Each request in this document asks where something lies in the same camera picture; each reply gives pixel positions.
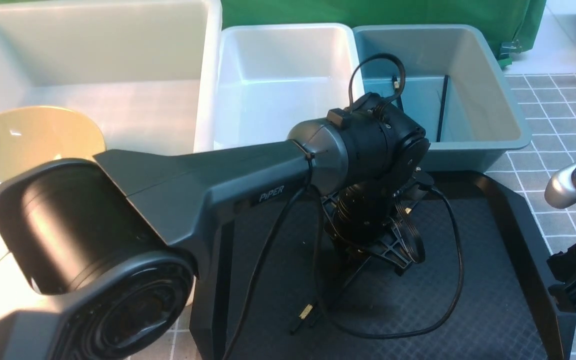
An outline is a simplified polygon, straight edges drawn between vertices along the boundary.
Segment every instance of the black mat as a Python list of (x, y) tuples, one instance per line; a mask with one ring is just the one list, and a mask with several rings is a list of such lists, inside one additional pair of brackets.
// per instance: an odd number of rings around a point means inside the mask
[[(298, 203), (265, 264), (231, 359), (546, 359), (489, 203), (483, 197), (451, 203), (462, 235), (465, 278), (461, 300), (439, 330), (409, 339), (365, 340), (322, 319), (289, 335), (291, 321), (313, 297), (316, 210)], [(260, 207), (235, 223), (229, 337), (261, 243), (281, 207)], [(424, 239), (425, 263), (399, 277), (371, 260), (334, 307), (340, 321), (365, 332), (394, 333), (425, 328), (444, 314), (458, 275), (450, 218), (441, 201), (428, 200), (415, 208), (413, 219)]]

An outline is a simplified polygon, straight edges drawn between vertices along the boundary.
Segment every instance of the cable connector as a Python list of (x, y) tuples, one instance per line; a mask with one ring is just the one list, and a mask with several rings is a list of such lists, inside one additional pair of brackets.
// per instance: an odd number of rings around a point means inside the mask
[(415, 171), (412, 175), (414, 182), (418, 186), (418, 189), (423, 192), (429, 192), (435, 186), (435, 180), (429, 173), (425, 171)]

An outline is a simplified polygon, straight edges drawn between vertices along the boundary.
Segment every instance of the black cable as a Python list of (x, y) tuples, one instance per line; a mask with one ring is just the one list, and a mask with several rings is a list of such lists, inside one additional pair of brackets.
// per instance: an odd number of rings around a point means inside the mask
[[(320, 198), (321, 195), (317, 192), (316, 189), (313, 189), (314, 198), (317, 202), (321, 202)], [(357, 330), (353, 330), (352, 328), (348, 328), (344, 325), (341, 325), (339, 322), (334, 320), (327, 309), (326, 303), (323, 301), (321, 287), (320, 287), (320, 268), (319, 268), (319, 257), (320, 251), (322, 250), (322, 239), (323, 239), (323, 217), (325, 214), (325, 209), (323, 205), (318, 206), (317, 212), (317, 221), (318, 221), (318, 231), (317, 237), (315, 238), (315, 250), (312, 256), (312, 275), (315, 281), (315, 297), (317, 299), (317, 305), (327, 321), (334, 326), (337, 330), (346, 333), (348, 335), (352, 335), (354, 337), (363, 338), (363, 339), (374, 339), (374, 340), (388, 340), (388, 339), (401, 339), (401, 338), (411, 338), (411, 337), (418, 337), (420, 335), (425, 335), (432, 331), (437, 330), (440, 326), (444, 325), (444, 323), (450, 318), (457, 307), (457, 302), (459, 301), (460, 296), (462, 295), (462, 288), (464, 287), (464, 259), (462, 256), (462, 239), (459, 233), (459, 228), (457, 226), (457, 220), (455, 219), (455, 213), (453, 211), (453, 207), (450, 205), (448, 198), (439, 191), (436, 187), (432, 187), (430, 192), (439, 196), (443, 203), (446, 205), (446, 209), (448, 210), (448, 214), (450, 215), (450, 221), (452, 223), (452, 227), (454, 230), (454, 242), (457, 246), (457, 260), (459, 262), (459, 280), (457, 281), (457, 290), (455, 290), (454, 297), (452, 298), (452, 302), (450, 306), (448, 306), (448, 310), (446, 310), (445, 314), (431, 326), (426, 328), (422, 328), (421, 330), (409, 331), (409, 332), (398, 332), (398, 333), (365, 333)]]
[(259, 257), (256, 260), (256, 264), (254, 264), (254, 270), (252, 271), (252, 275), (250, 276), (250, 282), (248, 283), (246, 297), (244, 298), (243, 309), (241, 310), (241, 315), (239, 317), (239, 321), (237, 322), (235, 332), (233, 333), (232, 338), (230, 340), (230, 344), (228, 344), (228, 347), (226, 348), (226, 351), (223, 354), (222, 358), (223, 360), (228, 359), (231, 353), (233, 353), (234, 345), (242, 333), (243, 325), (246, 322), (246, 319), (249, 314), (252, 296), (258, 284), (259, 274), (261, 273), (261, 269), (263, 268), (266, 262), (268, 253), (270, 253), (270, 248), (277, 237), (277, 233), (279, 233), (279, 230), (281, 229), (282, 224), (286, 220), (286, 217), (288, 216), (290, 209), (297, 202), (297, 200), (301, 198), (301, 196), (306, 192), (306, 189), (307, 187), (302, 187), (293, 194), (290, 200), (286, 202), (286, 205), (283, 206), (283, 209), (281, 209), (279, 216), (277, 216), (277, 219), (275, 219), (274, 224), (272, 224), (272, 228), (270, 228), (270, 232), (268, 233), (268, 236), (266, 237), (265, 242), (263, 243), (263, 247), (261, 248), (261, 253), (259, 254)]
[(404, 92), (404, 86), (406, 85), (406, 68), (404, 67), (404, 64), (402, 63), (402, 60), (400, 60), (397, 56), (395, 56), (393, 54), (389, 54), (387, 52), (380, 52), (379, 54), (375, 54), (375, 55), (366, 57), (366, 59), (364, 59), (362, 62), (360, 62), (357, 65), (357, 67), (354, 68), (354, 71), (352, 71), (352, 75), (350, 75), (350, 82), (348, 84), (348, 100), (350, 101), (350, 112), (353, 111), (353, 103), (355, 102), (355, 100), (353, 98), (353, 80), (355, 80), (356, 73), (366, 63), (371, 62), (373, 60), (377, 60), (377, 59), (390, 60), (391, 63), (393, 63), (397, 66), (397, 70), (399, 71), (399, 87), (398, 87), (397, 91), (395, 91), (394, 95), (388, 96), (387, 98), (384, 99), (385, 104), (388, 105), (388, 104), (392, 103), (393, 101), (397, 100), (397, 98), (399, 98), (400, 96), (402, 96), (402, 93)]

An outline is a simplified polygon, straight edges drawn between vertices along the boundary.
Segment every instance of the beige bowl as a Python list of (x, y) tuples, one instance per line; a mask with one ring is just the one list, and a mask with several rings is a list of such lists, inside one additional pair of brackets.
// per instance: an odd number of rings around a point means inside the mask
[(91, 160), (104, 150), (101, 130), (79, 112), (33, 106), (0, 114), (0, 182), (51, 160)]

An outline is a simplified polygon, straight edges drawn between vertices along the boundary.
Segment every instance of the plastic storage bin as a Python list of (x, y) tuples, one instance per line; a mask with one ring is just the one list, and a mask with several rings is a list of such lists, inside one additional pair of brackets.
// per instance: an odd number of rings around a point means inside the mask
[[(297, 123), (347, 107), (359, 64), (352, 30), (337, 23), (230, 27), (220, 53), (215, 149), (285, 141)], [(353, 91), (364, 94), (359, 74)]]
[(209, 150), (221, 14), (219, 0), (0, 5), (0, 112), (76, 110), (108, 149)]
[[(526, 119), (477, 29), (375, 25), (355, 27), (354, 35), (360, 60), (391, 53), (406, 66), (403, 110), (425, 127), (431, 141), (424, 170), (484, 172), (507, 150), (530, 143)], [(393, 94), (393, 64), (375, 60), (361, 73), (366, 92)]]

